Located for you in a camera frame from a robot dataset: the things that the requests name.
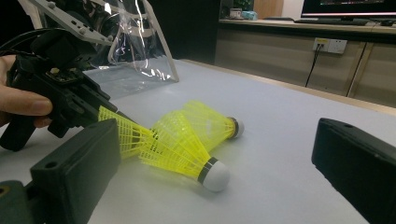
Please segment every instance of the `human hand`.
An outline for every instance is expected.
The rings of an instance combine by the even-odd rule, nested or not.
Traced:
[[[0,127],[9,123],[11,114],[35,116],[35,126],[48,126],[46,117],[52,110],[50,99],[31,91],[21,91],[6,85],[7,71],[15,62],[15,55],[0,57]]]

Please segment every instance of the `plastic shuttlecock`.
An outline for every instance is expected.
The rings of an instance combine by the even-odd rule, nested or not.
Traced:
[[[140,149],[147,146],[147,139],[152,139],[153,132],[151,130],[100,106],[98,120],[104,119],[115,119],[117,121],[122,159],[139,154]]]
[[[199,101],[187,102],[182,111],[207,151],[226,139],[240,136],[245,130],[241,120],[225,117]]]
[[[151,130],[151,147],[142,149],[139,155],[143,163],[190,176],[212,191],[227,186],[228,168],[209,156],[181,111],[167,113]]]

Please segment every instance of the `transparent plastic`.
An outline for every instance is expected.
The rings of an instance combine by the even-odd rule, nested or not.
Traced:
[[[240,136],[244,131],[242,121],[225,117],[199,101],[188,101],[181,111],[207,151],[226,139]]]
[[[140,153],[144,147],[149,147],[152,131],[137,123],[100,106],[98,121],[115,119],[119,129],[120,155],[123,160]]]
[[[111,46],[92,43],[97,50],[96,56],[91,59],[93,67],[105,69],[114,65],[126,66],[141,76],[157,81],[178,81],[172,55],[147,0],[53,2],[56,7],[101,35],[113,39]],[[43,27],[60,26],[48,15],[40,11],[39,13]]]
[[[204,179],[201,183],[213,191],[222,190],[228,184],[229,172],[224,165],[220,166],[222,169],[215,168],[212,173],[210,167],[207,168],[211,156],[180,111],[165,114],[151,130],[154,132],[152,146],[142,149],[139,155],[143,163],[187,175],[197,181],[201,172],[209,169],[210,180]]]

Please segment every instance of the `wall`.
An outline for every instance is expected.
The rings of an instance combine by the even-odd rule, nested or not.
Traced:
[[[282,17],[301,18],[304,0],[283,0]]]

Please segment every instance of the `black cable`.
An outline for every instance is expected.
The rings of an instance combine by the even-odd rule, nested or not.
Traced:
[[[31,40],[35,37],[38,37],[39,35],[42,35],[48,31],[54,30],[54,29],[59,29],[59,28],[42,28],[42,29],[37,29],[33,30],[31,32],[24,33],[22,35],[17,35],[14,38],[8,40],[4,45],[0,47],[0,56],[3,56],[6,52],[12,51],[13,48],[18,46],[19,44]]]
[[[309,72],[308,78],[306,79],[305,86],[308,86],[309,79],[311,78],[312,71],[314,71],[315,64],[317,63],[317,58],[319,56],[320,50],[323,48],[322,44],[317,45],[317,49],[315,50],[314,61],[312,62],[311,71]]]

